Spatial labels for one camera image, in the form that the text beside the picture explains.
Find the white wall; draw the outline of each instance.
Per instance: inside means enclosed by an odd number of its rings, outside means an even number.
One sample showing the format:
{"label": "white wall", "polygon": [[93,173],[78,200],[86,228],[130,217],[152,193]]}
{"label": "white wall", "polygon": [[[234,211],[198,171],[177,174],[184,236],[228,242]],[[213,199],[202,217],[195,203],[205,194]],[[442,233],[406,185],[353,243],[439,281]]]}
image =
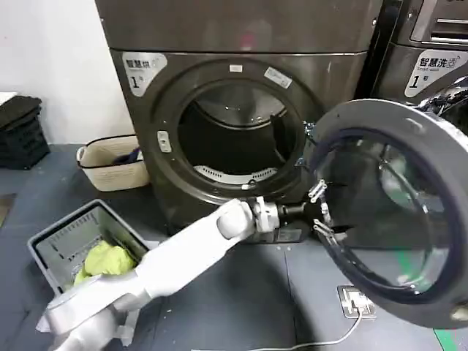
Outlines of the white wall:
{"label": "white wall", "polygon": [[94,0],[0,0],[0,91],[43,100],[49,143],[133,132]]}

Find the green towel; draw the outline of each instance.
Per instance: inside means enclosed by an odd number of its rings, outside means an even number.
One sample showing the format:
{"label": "green towel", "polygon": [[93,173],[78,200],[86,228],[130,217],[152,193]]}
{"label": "green towel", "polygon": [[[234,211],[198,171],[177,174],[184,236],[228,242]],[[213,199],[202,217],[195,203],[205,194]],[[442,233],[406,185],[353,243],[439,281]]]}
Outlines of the green towel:
{"label": "green towel", "polygon": [[120,246],[111,246],[101,241],[91,249],[85,263],[75,277],[74,285],[98,274],[124,274],[135,267],[135,262]]}

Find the washing machine drum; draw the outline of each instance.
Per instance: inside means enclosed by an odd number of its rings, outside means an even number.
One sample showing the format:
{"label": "washing machine drum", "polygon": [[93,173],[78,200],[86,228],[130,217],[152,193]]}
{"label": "washing machine drum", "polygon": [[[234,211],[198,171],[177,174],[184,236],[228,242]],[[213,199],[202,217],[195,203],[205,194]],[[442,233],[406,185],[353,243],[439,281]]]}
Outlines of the washing machine drum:
{"label": "washing machine drum", "polygon": [[241,84],[212,88],[184,110],[179,145],[188,163],[221,187],[254,187],[297,148],[298,130],[287,114],[266,91]]}
{"label": "washing machine drum", "polygon": [[326,113],[314,141],[333,229],[320,238],[335,263],[401,318],[467,326],[468,137],[433,113],[368,99]]}

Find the circular glass door window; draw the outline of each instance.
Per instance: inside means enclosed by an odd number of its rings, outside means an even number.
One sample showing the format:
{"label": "circular glass door window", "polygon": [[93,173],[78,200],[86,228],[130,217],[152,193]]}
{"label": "circular glass door window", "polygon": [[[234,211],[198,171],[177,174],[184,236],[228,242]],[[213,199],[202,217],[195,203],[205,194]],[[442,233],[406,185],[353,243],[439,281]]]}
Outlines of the circular glass door window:
{"label": "circular glass door window", "polygon": [[448,221],[440,194],[413,158],[371,137],[346,137],[317,176],[328,184],[337,256],[379,286],[411,295],[438,280]]}
{"label": "circular glass door window", "polygon": [[203,92],[187,106],[178,139],[204,178],[252,188],[284,166],[297,147],[297,132],[276,97],[232,83]]}

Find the white woven basket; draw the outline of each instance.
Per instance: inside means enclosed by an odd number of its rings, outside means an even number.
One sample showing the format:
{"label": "white woven basket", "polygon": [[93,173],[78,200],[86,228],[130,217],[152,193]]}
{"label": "white woven basket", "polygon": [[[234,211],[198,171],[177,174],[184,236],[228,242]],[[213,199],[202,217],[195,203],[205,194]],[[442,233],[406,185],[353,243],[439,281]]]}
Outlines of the white woven basket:
{"label": "white woven basket", "polygon": [[76,160],[91,183],[101,192],[138,188],[149,183],[142,159],[126,165],[111,165],[118,156],[138,147],[135,135],[106,137],[78,149]]}

